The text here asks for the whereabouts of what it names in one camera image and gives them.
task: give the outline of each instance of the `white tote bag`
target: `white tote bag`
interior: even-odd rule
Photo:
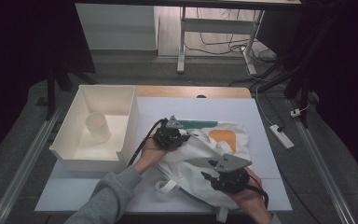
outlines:
[[[226,222],[228,210],[239,207],[225,193],[213,189],[211,182],[201,172],[218,177],[219,174],[205,159],[218,158],[225,153],[249,161],[248,135],[243,125],[237,123],[180,122],[191,133],[191,137],[159,162],[158,168],[167,181],[158,182],[156,188],[162,193],[168,193],[174,187],[180,187],[192,196],[217,207],[216,219]]]

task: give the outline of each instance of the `white plastic bin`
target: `white plastic bin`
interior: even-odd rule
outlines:
[[[86,117],[105,114],[111,137],[93,141]],[[134,87],[80,85],[50,150],[70,171],[121,172],[135,151],[138,105]]]

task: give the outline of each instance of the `gray floor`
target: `gray floor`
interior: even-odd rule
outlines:
[[[97,74],[90,76],[106,84],[227,86],[234,79],[248,78],[242,59],[189,58],[186,60],[186,72],[182,76],[176,74],[176,60],[170,58],[134,57],[131,55],[106,57],[106,55],[100,54],[94,55],[94,62]],[[259,73],[266,70],[269,65],[257,66]],[[70,77],[74,82],[73,92],[64,92],[63,94],[74,96],[76,86],[84,82],[72,75]],[[252,83],[253,81],[235,86],[249,87]],[[286,179],[284,184],[294,208],[291,212],[279,212],[278,216],[282,223],[317,223],[311,217],[310,213],[312,213],[321,223],[341,223],[330,196],[315,171],[315,166],[298,133],[295,121],[289,116],[289,107],[285,99],[282,98],[282,90],[282,87],[276,87],[268,91],[267,94],[271,104],[279,112],[279,116],[266,96],[258,95],[259,103],[267,118],[273,123],[282,125],[281,116],[286,124],[285,133],[296,145],[293,150],[284,149],[266,129],[275,159],[282,170],[284,179]],[[47,97],[46,82],[38,83],[30,89],[27,105],[0,146],[0,198],[46,117],[46,106],[37,103],[41,97]],[[264,116],[262,119],[267,128],[269,122]],[[310,105],[308,121],[314,140],[358,223],[358,164],[334,132],[318,116],[315,104]],[[44,145],[7,223],[63,223],[68,218],[69,215],[34,212],[34,207],[56,161],[56,158],[48,150],[56,131],[52,132]],[[204,223],[207,220],[213,222],[211,217],[205,217],[205,219],[165,217],[164,219],[163,217],[146,216],[142,219],[136,217],[135,220],[136,222],[142,220],[142,223],[162,223],[163,220],[173,223]],[[238,223],[239,220],[241,217],[230,217],[227,222]],[[134,217],[125,216],[120,222],[134,223],[135,221]]]

